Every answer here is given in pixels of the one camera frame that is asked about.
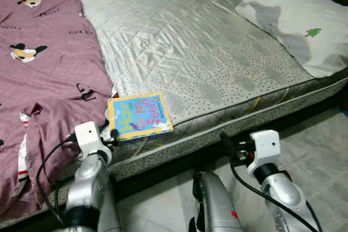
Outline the white quilted mattress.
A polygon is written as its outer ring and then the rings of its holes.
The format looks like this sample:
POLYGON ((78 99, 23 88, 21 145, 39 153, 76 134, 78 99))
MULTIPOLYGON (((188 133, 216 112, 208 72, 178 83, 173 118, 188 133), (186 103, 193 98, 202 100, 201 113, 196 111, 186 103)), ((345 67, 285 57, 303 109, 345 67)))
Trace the white quilted mattress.
MULTIPOLYGON (((316 103, 347 83, 346 69, 324 78, 307 73, 269 33, 236 13, 241 0, 80 0, 94 27, 111 98, 162 93, 173 131, 120 142, 109 172, 132 177, 211 142, 214 130, 241 131, 316 103)), ((72 178, 79 154, 51 184, 72 178)), ((0 222, 0 229, 46 211, 0 222)))

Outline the white pillow with green tree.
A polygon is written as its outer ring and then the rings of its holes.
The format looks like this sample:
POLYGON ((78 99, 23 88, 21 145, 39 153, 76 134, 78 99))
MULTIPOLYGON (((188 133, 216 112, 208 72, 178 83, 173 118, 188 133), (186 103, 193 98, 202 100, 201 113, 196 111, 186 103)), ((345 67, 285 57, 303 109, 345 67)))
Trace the white pillow with green tree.
POLYGON ((235 10, 276 38, 313 77, 347 68, 345 6, 331 0, 242 0, 235 10))

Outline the grey left robot leg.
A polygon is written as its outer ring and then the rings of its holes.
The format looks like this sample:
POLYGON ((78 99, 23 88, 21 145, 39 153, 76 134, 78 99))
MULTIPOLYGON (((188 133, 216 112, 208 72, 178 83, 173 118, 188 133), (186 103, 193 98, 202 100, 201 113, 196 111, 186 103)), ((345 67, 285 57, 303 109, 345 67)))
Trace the grey left robot leg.
POLYGON ((105 224, 100 225, 104 232, 125 232, 123 225, 120 222, 119 210, 117 209, 117 200, 114 192, 114 180, 109 178, 109 200, 106 209, 109 214, 107 215, 107 221, 105 224))

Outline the grey right robot leg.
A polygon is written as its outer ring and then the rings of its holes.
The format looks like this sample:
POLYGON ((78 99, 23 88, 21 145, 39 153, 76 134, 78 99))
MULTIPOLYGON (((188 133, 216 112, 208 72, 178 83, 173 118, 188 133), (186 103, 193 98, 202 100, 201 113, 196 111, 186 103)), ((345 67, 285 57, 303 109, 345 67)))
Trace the grey right robot leg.
POLYGON ((195 172, 193 195, 198 202, 198 214, 190 219, 188 232, 244 232, 218 175, 195 172))

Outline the blue yellow children's book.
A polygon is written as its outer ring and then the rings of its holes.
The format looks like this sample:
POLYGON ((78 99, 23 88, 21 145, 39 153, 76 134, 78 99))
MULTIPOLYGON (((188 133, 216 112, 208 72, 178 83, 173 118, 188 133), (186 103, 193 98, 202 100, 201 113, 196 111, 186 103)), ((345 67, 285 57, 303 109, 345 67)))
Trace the blue yellow children's book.
POLYGON ((117 140, 132 140, 173 131, 162 93, 125 96, 108 101, 109 129, 117 140))

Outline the black bed frame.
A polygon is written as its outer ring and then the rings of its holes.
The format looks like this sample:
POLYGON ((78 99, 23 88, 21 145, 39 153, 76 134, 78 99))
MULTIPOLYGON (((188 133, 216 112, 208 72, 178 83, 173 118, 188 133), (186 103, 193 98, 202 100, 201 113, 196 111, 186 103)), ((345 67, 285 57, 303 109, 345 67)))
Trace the black bed frame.
MULTIPOLYGON (((303 102, 305 107, 300 108, 299 105, 292 105, 291 113, 281 115, 280 112, 275 113, 278 118, 271 121, 263 121, 261 124, 242 123, 241 131, 234 136, 230 130, 226 130, 234 140, 245 140, 253 131, 263 129, 273 129, 278 131, 288 131, 294 134, 301 130, 299 125, 301 121, 315 117, 319 113, 334 108, 343 107, 347 99, 346 86, 340 91, 334 93, 333 96, 324 98, 316 103, 303 102)), ((113 188, 115 189, 115 200, 119 202, 129 196, 135 195, 147 188, 156 185, 159 182, 172 178, 182 172, 191 169, 202 169, 202 167, 212 164, 212 162, 223 158, 228 154, 228 148, 220 145, 219 130, 213 131, 214 138, 211 142, 196 142, 197 145, 203 145, 195 152, 183 154, 181 157, 167 160, 166 162, 156 165, 149 170, 133 175, 132 177, 112 180, 113 188)), ((24 220, 16 222, 9 227, 0 229, 0 232, 49 232, 59 228, 59 222, 51 217, 49 212, 42 211, 36 215, 29 216, 24 220)))

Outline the grey robot leg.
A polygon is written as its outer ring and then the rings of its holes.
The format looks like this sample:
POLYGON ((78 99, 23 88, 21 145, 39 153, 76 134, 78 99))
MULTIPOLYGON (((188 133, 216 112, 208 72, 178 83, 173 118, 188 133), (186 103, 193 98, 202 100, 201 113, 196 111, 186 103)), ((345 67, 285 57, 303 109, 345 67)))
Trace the grey robot leg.
POLYGON ((198 202, 198 214, 190 219, 188 232, 244 232, 218 175, 195 172, 193 195, 198 202))
POLYGON ((104 232, 125 232, 123 225, 120 222, 119 210, 117 209, 117 200, 114 192, 114 180, 109 178, 109 200, 106 209, 109 214, 107 215, 107 221, 105 224, 100 225, 104 232))

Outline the purple cartoon mouse blanket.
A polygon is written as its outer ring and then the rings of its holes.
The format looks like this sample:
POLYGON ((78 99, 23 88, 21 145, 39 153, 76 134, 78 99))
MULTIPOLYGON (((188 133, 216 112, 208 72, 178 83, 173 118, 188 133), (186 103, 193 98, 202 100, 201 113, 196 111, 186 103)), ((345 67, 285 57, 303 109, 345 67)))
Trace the purple cartoon mouse blanket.
POLYGON ((40 210, 113 88, 80 0, 0 0, 0 222, 40 210))

